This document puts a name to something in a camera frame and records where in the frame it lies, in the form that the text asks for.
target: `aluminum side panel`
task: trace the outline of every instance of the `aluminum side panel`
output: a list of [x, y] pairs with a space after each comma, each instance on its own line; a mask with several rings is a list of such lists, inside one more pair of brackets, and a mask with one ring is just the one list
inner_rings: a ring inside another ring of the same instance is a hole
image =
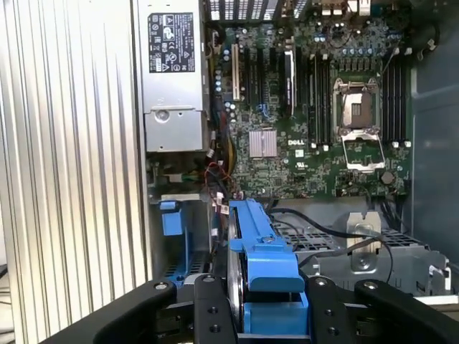
[[129, 0], [0, 5], [0, 207], [17, 343], [44, 340], [151, 268], [131, 27]]

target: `cpu socket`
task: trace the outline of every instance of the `cpu socket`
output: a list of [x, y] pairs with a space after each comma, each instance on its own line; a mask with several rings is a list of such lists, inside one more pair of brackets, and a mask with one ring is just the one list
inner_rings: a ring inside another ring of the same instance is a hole
[[[379, 138], [379, 87], [374, 78], [368, 82], [344, 82], [336, 79], [333, 87], [333, 120], [336, 134], [343, 143], [346, 164], [349, 170], [373, 173], [377, 168], [385, 168], [386, 162]], [[363, 164], [349, 160], [346, 142], [376, 141], [381, 153], [381, 161]]]

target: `blue plastic bracket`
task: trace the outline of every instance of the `blue plastic bracket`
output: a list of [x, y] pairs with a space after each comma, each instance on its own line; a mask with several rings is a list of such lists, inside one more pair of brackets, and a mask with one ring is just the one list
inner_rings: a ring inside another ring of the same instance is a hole
[[191, 264], [191, 233], [186, 227], [186, 207], [180, 201], [162, 201], [159, 204], [163, 219], [163, 233], [166, 237], [183, 235], [184, 252], [179, 257], [179, 263], [173, 275], [170, 276], [172, 282], [181, 285], [178, 277], [185, 277], [189, 273]]
[[258, 202], [248, 199], [231, 201], [237, 212], [241, 239], [232, 239], [231, 250], [245, 252], [247, 281], [254, 292], [304, 292], [304, 280], [298, 273], [298, 261], [292, 247], [275, 235], [271, 221]]
[[246, 302], [244, 333], [307, 335], [308, 299], [304, 292], [297, 302]]
[[162, 201], [159, 210], [163, 217], [163, 233], [165, 236], [182, 235], [185, 232], [182, 202]]

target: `power supply label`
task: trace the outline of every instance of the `power supply label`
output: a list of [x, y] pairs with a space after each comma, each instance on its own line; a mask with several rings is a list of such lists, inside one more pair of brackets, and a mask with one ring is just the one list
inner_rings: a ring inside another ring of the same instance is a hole
[[148, 17], [150, 73], [195, 71], [192, 13], [153, 13]]

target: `motherboard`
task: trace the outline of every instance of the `motherboard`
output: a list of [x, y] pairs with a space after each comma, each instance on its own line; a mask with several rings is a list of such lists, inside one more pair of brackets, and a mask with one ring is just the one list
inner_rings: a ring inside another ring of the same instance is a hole
[[406, 194], [410, 54], [404, 19], [313, 14], [225, 29], [212, 70], [249, 197]]

